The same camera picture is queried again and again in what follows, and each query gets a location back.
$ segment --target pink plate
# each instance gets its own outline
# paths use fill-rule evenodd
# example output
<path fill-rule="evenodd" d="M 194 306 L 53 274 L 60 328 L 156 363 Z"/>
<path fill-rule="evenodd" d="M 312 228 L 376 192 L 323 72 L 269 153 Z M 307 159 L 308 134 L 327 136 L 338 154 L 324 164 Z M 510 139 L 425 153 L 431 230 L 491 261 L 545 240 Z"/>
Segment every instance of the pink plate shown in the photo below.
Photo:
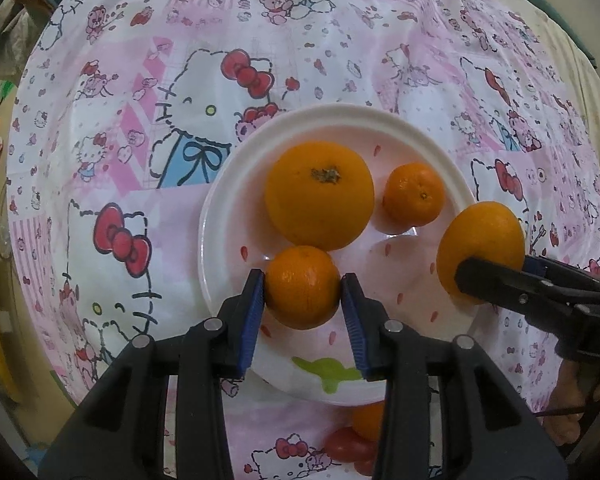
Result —
<path fill-rule="evenodd" d="M 382 301 L 390 316 L 420 333 L 451 340 L 467 331 L 475 311 L 457 308 L 435 270 L 440 238 L 451 219 L 474 202 L 462 174 L 421 131 L 397 116 L 346 104 L 319 105 L 275 117 L 257 130 L 222 167 L 200 217 L 198 272 L 211 314 L 240 293 L 250 269 L 266 269 L 287 242 L 264 207 L 267 172 L 289 147 L 332 140 L 365 160 L 376 188 L 376 209 L 363 233 L 331 256 L 341 274 L 355 272 L 365 294 Z M 445 183 L 439 218 L 407 233 L 386 220 L 380 206 L 391 171 L 422 160 Z M 384 397 L 384 383 L 367 383 L 354 368 L 342 311 L 312 330 L 292 330 L 266 311 L 252 369 L 284 392 L 330 404 L 355 406 Z"/>

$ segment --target hello kitty tablecloth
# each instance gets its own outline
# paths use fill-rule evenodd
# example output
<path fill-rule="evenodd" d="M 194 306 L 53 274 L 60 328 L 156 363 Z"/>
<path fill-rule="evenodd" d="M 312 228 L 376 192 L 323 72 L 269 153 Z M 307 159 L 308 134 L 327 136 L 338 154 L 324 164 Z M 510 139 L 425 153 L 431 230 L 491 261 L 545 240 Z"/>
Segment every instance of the hello kitty tablecloth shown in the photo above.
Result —
<path fill-rule="evenodd" d="M 319 102 L 399 114 L 478 200 L 518 216 L 529 254 L 600 274 L 600 168 L 565 95 L 534 32 L 495 0 L 64 0 L 8 146 L 14 259 L 53 370 L 79 402 L 136 334 L 208 316 L 196 244 L 209 183 L 261 124 Z M 490 307 L 473 332 L 543 407 L 555 338 Z M 222 390 L 237 478 L 353 474 L 320 451 L 346 410 L 251 373 Z"/>

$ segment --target small orange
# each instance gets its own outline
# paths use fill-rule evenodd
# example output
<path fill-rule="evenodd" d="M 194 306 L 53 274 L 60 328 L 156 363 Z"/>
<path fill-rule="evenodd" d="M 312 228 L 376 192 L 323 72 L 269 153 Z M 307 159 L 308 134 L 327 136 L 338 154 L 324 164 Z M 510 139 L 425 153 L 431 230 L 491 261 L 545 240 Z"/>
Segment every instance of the small orange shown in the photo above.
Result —
<path fill-rule="evenodd" d="M 336 313 L 340 274 L 324 251 L 291 247 L 267 267 L 264 290 L 267 308 L 280 323 L 307 330 L 322 325 Z"/>
<path fill-rule="evenodd" d="M 436 257 L 438 279 L 456 298 L 481 303 L 462 294 L 456 285 L 456 270 L 475 256 L 511 269 L 521 270 L 525 261 L 525 235 L 510 209 L 499 202 L 478 202 L 451 221 L 442 235 Z"/>
<path fill-rule="evenodd" d="M 445 205 L 445 185 L 436 171 L 422 162 L 398 166 L 386 181 L 382 205 L 405 228 L 433 222 Z"/>
<path fill-rule="evenodd" d="M 374 183 L 356 152 L 335 142 L 306 142 L 273 165 L 264 199 L 273 225 L 291 243 L 334 251 L 369 222 Z"/>
<path fill-rule="evenodd" d="M 352 427 L 362 438 L 377 442 L 382 431 L 384 400 L 353 409 Z"/>

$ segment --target large orange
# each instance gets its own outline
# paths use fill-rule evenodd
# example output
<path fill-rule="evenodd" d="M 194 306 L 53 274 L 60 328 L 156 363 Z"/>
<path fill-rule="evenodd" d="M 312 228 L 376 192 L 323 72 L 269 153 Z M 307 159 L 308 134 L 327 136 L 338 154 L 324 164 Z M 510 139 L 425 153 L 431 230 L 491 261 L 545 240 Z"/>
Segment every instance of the large orange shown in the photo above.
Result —
<path fill-rule="evenodd" d="M 336 313 L 340 274 L 324 251 L 291 247 L 267 267 L 264 290 L 267 308 L 280 323 L 307 330 L 322 325 Z"/>
<path fill-rule="evenodd" d="M 404 228 L 433 222 L 445 205 L 445 185 L 436 171 L 422 162 L 398 166 L 384 187 L 382 206 Z"/>
<path fill-rule="evenodd" d="M 442 287 L 451 295 L 478 303 L 456 285 L 456 270 L 474 256 L 521 270 L 525 261 L 525 235 L 516 216 L 499 202 L 478 202 L 454 218 L 438 246 L 436 269 Z"/>
<path fill-rule="evenodd" d="M 335 142 L 306 142 L 273 165 L 264 198 L 273 225 L 287 240 L 333 251 L 366 227 L 374 183 L 356 152 Z"/>
<path fill-rule="evenodd" d="M 352 427 L 362 438 L 377 442 L 382 431 L 382 414 L 384 413 L 384 400 L 353 409 Z"/>

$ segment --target red tomato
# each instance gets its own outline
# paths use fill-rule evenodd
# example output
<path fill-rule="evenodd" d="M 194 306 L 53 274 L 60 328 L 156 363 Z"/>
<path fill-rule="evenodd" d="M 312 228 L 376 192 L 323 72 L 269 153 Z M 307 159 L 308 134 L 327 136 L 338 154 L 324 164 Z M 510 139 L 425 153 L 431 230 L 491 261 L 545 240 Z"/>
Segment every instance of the red tomato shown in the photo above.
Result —
<path fill-rule="evenodd" d="M 353 428 L 340 428 L 327 437 L 324 450 L 336 462 L 349 463 L 372 459 L 376 443 L 362 438 Z"/>
<path fill-rule="evenodd" d="M 354 469 L 362 476 L 373 476 L 375 465 L 376 457 L 373 457 L 371 460 L 356 460 L 353 463 Z"/>

